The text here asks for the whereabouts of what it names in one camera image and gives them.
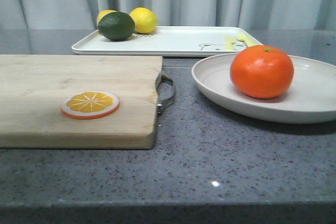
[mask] gray countertop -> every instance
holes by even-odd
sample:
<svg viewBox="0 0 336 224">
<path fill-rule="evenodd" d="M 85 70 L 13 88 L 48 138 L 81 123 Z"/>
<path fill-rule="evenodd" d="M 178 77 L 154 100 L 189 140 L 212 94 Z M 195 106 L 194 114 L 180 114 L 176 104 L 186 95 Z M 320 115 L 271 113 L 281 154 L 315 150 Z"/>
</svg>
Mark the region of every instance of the gray countertop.
<svg viewBox="0 0 336 224">
<path fill-rule="evenodd" d="M 0 30 L 0 54 L 71 55 L 90 32 Z M 336 31 L 248 32 L 336 65 Z M 164 58 L 176 99 L 152 150 L 0 149 L 0 223 L 336 223 L 336 121 L 228 111 L 197 89 L 198 60 Z"/>
</svg>

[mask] orange slice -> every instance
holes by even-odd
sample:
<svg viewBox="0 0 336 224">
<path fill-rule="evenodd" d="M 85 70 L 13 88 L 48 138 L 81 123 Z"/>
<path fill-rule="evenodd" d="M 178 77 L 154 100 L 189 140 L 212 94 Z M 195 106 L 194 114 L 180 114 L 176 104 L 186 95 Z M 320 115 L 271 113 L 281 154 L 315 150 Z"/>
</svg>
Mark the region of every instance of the orange slice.
<svg viewBox="0 0 336 224">
<path fill-rule="evenodd" d="M 119 107 L 119 98 L 106 91 L 86 91 L 67 98 L 62 113 L 74 119 L 96 119 L 109 115 Z"/>
</svg>

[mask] white plate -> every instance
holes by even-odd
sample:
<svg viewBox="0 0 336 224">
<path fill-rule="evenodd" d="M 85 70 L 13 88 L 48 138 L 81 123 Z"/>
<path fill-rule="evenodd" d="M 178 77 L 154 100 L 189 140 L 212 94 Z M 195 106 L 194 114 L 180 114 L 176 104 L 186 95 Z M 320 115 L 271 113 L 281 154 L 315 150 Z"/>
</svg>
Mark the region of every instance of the white plate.
<svg viewBox="0 0 336 224">
<path fill-rule="evenodd" d="M 134 33 L 124 41 L 110 41 L 96 30 L 71 48 L 79 55 L 207 57 L 245 49 L 246 44 L 236 39 L 239 34 L 245 34 L 252 43 L 261 45 L 238 27 L 158 26 L 150 34 Z M 225 36 L 236 40 L 234 50 L 227 49 Z"/>
<path fill-rule="evenodd" d="M 218 105 L 252 118 L 280 123 L 320 123 L 336 119 L 336 66 L 290 56 L 295 68 L 289 90 L 272 99 L 254 99 L 230 80 L 237 54 L 215 55 L 197 62 L 192 75 L 200 91 Z"/>
</svg>

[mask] metal handle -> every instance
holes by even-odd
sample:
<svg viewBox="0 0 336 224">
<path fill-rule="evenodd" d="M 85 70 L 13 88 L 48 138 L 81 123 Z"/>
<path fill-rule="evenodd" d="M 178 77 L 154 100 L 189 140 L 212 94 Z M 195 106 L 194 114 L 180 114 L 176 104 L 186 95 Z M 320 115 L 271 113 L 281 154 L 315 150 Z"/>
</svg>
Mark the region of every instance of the metal handle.
<svg viewBox="0 0 336 224">
<path fill-rule="evenodd" d="M 176 93 L 175 83 L 169 76 L 162 73 L 161 82 L 168 83 L 172 86 L 172 94 L 168 98 L 162 99 L 158 102 L 157 104 L 158 114 L 161 114 L 168 106 L 174 103 L 174 97 Z"/>
</svg>

